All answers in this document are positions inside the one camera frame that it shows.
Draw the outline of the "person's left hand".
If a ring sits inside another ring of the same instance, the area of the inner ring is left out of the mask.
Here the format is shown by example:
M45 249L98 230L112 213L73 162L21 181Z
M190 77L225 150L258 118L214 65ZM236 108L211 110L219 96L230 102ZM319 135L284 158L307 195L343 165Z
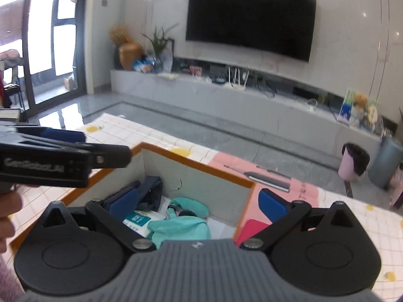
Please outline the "person's left hand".
M15 184L13 190L1 193L0 202L0 252L4 254L8 249L7 240L15 235L15 227L10 216L22 209L22 198L18 191L20 184Z

